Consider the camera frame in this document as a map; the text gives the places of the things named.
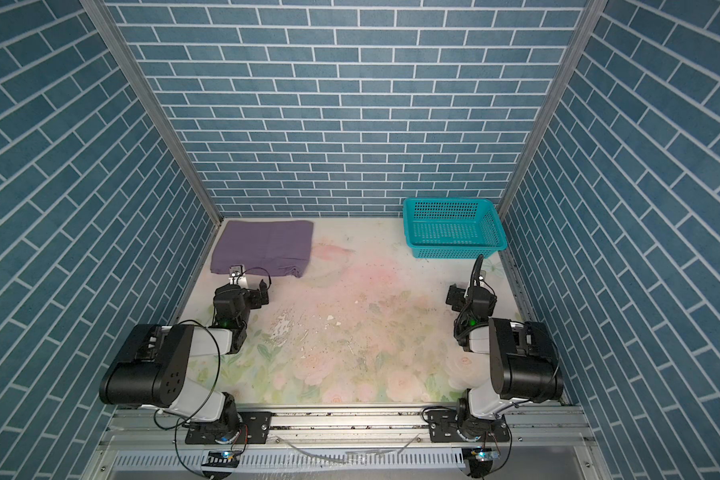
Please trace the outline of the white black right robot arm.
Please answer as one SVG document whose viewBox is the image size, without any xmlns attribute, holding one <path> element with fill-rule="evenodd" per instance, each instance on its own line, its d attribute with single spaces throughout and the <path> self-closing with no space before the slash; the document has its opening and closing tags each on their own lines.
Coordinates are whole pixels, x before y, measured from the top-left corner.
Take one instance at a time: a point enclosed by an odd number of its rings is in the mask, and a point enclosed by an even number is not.
<svg viewBox="0 0 720 480">
<path fill-rule="evenodd" d="M 557 346 L 541 322 L 493 315 L 496 294 L 479 282 L 449 286 L 445 303 L 457 313 L 453 336 L 467 353 L 489 360 L 489 381 L 459 399 L 455 428 L 465 440 L 509 439 L 506 411 L 527 403 L 559 400 L 564 377 Z"/>
</svg>

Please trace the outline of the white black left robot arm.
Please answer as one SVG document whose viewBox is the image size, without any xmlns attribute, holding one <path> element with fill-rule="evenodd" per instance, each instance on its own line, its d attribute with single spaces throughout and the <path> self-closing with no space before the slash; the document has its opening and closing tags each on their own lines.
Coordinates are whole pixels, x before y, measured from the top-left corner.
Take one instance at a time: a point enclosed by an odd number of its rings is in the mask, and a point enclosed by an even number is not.
<svg viewBox="0 0 720 480">
<path fill-rule="evenodd" d="M 151 407 L 178 418 L 191 445 L 264 444 L 270 412 L 241 412 L 231 393 L 217 389 L 221 370 L 210 387 L 187 377 L 193 357 L 220 361 L 237 354 L 247 338 L 250 313 L 269 303 L 269 281 L 255 289 L 228 283 L 216 289 L 214 318 L 207 327 L 196 320 L 174 326 L 138 324 L 129 333 L 99 386 L 108 405 Z"/>
</svg>

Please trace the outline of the purple trousers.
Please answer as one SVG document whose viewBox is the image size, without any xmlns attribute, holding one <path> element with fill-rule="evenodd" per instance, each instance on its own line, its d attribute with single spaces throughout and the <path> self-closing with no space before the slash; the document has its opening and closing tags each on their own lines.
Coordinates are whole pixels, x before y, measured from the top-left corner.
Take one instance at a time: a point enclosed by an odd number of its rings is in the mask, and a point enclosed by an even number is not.
<svg viewBox="0 0 720 480">
<path fill-rule="evenodd" d="M 305 273 L 312 252 L 311 221 L 230 221 L 211 254 L 210 271 L 228 274 L 235 265 L 265 269 L 272 277 Z"/>
</svg>

